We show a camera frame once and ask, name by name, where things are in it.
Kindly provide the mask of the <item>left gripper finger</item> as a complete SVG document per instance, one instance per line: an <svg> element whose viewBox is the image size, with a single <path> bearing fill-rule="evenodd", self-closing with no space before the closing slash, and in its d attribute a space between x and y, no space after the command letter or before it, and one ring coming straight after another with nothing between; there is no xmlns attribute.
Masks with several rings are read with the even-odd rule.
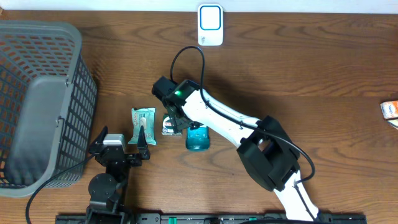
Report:
<svg viewBox="0 0 398 224"><path fill-rule="evenodd" d="M93 146L99 146L103 143L106 135L108 134L108 127L105 126L101 132L99 133L99 135L95 138L95 140L93 141Z"/></svg>
<svg viewBox="0 0 398 224"><path fill-rule="evenodd" d="M142 160L150 159L150 151L147 145L146 137L145 137L145 129L143 126L140 127L138 140L137 140L137 149L139 150L139 155Z"/></svg>

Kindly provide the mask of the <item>small green box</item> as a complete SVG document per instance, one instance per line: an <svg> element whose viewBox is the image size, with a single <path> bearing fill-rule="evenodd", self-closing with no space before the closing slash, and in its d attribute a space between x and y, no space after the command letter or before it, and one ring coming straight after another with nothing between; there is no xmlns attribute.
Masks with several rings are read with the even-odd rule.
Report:
<svg viewBox="0 0 398 224"><path fill-rule="evenodd" d="M162 118L162 135L164 136L181 136L182 131L178 131L172 125L169 115L165 114Z"/></svg>

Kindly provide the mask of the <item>teal mouthwash bottle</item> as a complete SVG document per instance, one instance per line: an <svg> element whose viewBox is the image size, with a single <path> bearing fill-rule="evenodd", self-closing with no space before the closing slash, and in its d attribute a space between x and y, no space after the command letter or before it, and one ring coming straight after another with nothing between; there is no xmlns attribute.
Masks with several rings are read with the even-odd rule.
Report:
<svg viewBox="0 0 398 224"><path fill-rule="evenodd" d="M185 145L189 151L207 150L210 147L208 127L200 126L196 129L188 128Z"/></svg>

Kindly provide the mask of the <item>teal wet wipes pack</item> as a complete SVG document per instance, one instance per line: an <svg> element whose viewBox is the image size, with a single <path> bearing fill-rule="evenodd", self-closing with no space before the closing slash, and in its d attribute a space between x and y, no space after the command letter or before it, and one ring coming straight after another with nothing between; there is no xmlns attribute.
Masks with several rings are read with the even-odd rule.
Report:
<svg viewBox="0 0 398 224"><path fill-rule="evenodd" d="M155 108L132 109L133 135L128 144L137 144L141 127L144 127L144 135L146 142L156 145L155 140Z"/></svg>

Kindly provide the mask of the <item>orange tissue pack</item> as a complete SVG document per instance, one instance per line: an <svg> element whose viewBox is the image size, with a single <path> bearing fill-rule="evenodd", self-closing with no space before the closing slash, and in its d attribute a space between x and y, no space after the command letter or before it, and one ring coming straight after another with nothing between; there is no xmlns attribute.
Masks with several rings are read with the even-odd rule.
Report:
<svg viewBox="0 0 398 224"><path fill-rule="evenodd" d="M398 118L398 101L386 101L380 104L382 115L384 119Z"/></svg>

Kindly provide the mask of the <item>orange snack bag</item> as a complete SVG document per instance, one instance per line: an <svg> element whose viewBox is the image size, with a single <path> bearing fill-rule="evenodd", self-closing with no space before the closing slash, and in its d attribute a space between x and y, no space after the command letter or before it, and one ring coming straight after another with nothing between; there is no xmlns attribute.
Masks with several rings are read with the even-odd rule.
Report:
<svg viewBox="0 0 398 224"><path fill-rule="evenodd" d="M398 129L398 119L390 119L386 121L389 125L391 125L393 128Z"/></svg>

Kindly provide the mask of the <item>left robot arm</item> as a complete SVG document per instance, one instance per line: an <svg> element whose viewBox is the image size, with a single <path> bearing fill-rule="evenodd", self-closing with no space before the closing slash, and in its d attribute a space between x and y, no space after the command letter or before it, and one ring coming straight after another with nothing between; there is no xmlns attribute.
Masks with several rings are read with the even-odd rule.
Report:
<svg viewBox="0 0 398 224"><path fill-rule="evenodd" d="M106 171L94 176L89 183L90 204L86 209L86 223L134 221L134 215L124 206L124 198L130 169L150 159L144 131L141 126L137 142L139 152L134 154L124 152L124 136L108 133L106 126L90 144L89 153Z"/></svg>

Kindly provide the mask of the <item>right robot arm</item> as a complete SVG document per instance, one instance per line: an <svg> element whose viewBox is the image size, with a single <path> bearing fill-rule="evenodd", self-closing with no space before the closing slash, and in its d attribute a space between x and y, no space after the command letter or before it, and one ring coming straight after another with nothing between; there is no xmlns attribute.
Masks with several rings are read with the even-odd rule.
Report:
<svg viewBox="0 0 398 224"><path fill-rule="evenodd" d="M215 100L198 84L180 84L161 77L152 88L166 108L175 129L214 130L231 142L249 176L264 189L274 192L289 220L318 221L319 209L311 202L303 183L299 158L309 156L296 146L280 123L266 116L263 120L241 114Z"/></svg>

